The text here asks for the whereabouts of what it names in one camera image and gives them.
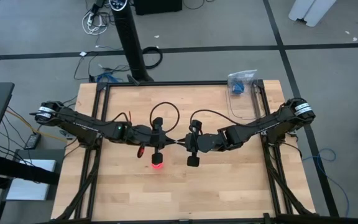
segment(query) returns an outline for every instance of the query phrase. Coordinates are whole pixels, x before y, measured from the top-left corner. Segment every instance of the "label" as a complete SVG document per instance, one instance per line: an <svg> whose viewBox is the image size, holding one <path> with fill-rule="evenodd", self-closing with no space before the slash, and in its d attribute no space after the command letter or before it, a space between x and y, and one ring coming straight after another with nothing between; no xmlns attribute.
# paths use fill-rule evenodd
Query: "label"
<svg viewBox="0 0 358 224"><path fill-rule="evenodd" d="M46 108L46 107L44 107L44 106L41 106L41 107L38 109L38 112L44 112L44 111L46 111L46 112L56 112L56 111L54 111L54 110L52 110L52 109L50 109L50 108ZM44 116L44 117L46 117L46 118L50 118L50 117L51 117L51 114L50 114L50 113L40 113L40 114L37 114L37 115L39 115L39 116Z"/></svg>
<svg viewBox="0 0 358 224"><path fill-rule="evenodd" d="M309 104L308 103L302 103L301 105L296 106L295 110L298 111L298 110L300 110L302 108L305 108L305 107L309 107Z"/></svg>
<svg viewBox="0 0 358 224"><path fill-rule="evenodd" d="M50 115L51 114L47 114L47 113L44 113L44 114L37 114L38 116L44 116L46 118L50 118Z"/></svg>
<svg viewBox="0 0 358 224"><path fill-rule="evenodd" d="M83 127L83 128L86 128L86 129L90 129L90 130L92 130L92 131L99 132L99 130L94 129L94 128L91 128L91 127L88 127L88 126L85 126L85 125L83 125L83 124L78 124L78 123L75 123L75 122L74 122L73 124L78 125L78 126L81 126L81 127Z"/></svg>
<svg viewBox="0 0 358 224"><path fill-rule="evenodd" d="M295 116L301 115L301 114L306 113L308 111L312 111L311 107L307 107L307 108L303 108L301 110L298 110L297 112L295 112Z"/></svg>

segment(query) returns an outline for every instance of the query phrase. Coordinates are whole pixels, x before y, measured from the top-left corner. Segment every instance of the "red light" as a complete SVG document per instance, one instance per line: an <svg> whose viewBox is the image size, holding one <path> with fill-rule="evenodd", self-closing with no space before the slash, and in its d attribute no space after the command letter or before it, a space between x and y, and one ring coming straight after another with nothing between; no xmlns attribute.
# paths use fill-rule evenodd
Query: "red light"
<svg viewBox="0 0 358 224"><path fill-rule="evenodd" d="M162 163L160 163L160 164L158 164L158 165L152 164L152 167L153 167L154 169L161 169L161 168L162 168Z"/></svg>

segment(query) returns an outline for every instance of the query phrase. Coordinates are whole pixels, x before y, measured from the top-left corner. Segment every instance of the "desk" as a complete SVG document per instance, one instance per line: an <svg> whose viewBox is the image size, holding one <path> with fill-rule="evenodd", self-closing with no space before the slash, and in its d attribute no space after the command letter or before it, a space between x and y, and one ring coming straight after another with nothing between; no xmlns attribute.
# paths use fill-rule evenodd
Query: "desk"
<svg viewBox="0 0 358 224"><path fill-rule="evenodd" d="M270 110L276 111L284 102L280 82L263 82ZM95 94L95 84L82 84L75 110L91 116ZM101 117L104 90L100 98L98 118ZM233 118L227 107L226 85L113 86L109 92L106 121L120 112L131 111L134 125L148 124L150 110L162 101L172 102L180 110L178 126L167 134L173 139L183 138L188 133L190 115L196 110L215 110ZM248 102L237 106L234 112L250 118L254 114ZM156 116L164 118L164 129L172 127L177 118L176 111L169 106L158 108ZM204 133L216 133L218 128L231 124L211 113L198 113L195 119L203 122ZM296 146L294 138L287 137L287 143ZM71 145L67 152L75 147L77 144ZM103 141L92 221L255 218L262 217L263 213L274 216L259 136L252 137L235 151L199 153L199 167L186 166L189 153L181 146L167 146L162 150L164 167L160 170L150 167L153 149L146 149L141 159L136 157L137 150L135 146ZM286 145L280 146L280 150L289 188L313 212L298 151ZM76 194L84 154L85 150L76 150L66 157L52 218L59 216ZM280 188L277 189L280 206L285 211ZM88 196L84 196L83 211Z"/></svg>

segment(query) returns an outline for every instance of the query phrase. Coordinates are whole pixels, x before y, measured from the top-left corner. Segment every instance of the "black stand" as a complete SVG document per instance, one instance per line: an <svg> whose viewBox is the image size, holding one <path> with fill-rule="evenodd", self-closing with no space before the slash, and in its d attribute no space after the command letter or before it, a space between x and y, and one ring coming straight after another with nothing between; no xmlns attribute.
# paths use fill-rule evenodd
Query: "black stand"
<svg viewBox="0 0 358 224"><path fill-rule="evenodd" d="M112 14L132 76L139 82L153 82L153 78L146 71L134 16L129 3L120 11L112 10Z"/></svg>

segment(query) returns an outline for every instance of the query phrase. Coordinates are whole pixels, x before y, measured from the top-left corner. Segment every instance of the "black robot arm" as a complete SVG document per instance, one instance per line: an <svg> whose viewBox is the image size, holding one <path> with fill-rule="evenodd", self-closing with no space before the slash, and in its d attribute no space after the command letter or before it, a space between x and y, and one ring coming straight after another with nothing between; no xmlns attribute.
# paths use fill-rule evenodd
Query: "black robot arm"
<svg viewBox="0 0 358 224"><path fill-rule="evenodd" d="M156 147L158 150L175 141L166 137L162 131L162 118L156 118L152 128L137 125L133 126L124 113L126 121L101 121L85 114L73 111L59 101L48 101L41 104L38 112L32 113L39 124L58 126L77 137L78 142L89 147L95 143L99 135L115 143L124 143L135 146Z"/></svg>
<svg viewBox="0 0 358 224"><path fill-rule="evenodd" d="M240 148L253 135L262 133L269 144L279 144L285 138L285 133L302 128L310 124L316 116L309 104L301 98L294 98L282 104L280 108L263 118L249 124L231 125L218 130L217 134L203 134L202 123L192 120L191 133L186 135L187 151L191 152L188 158L189 166L198 166L197 152L226 151Z"/></svg>

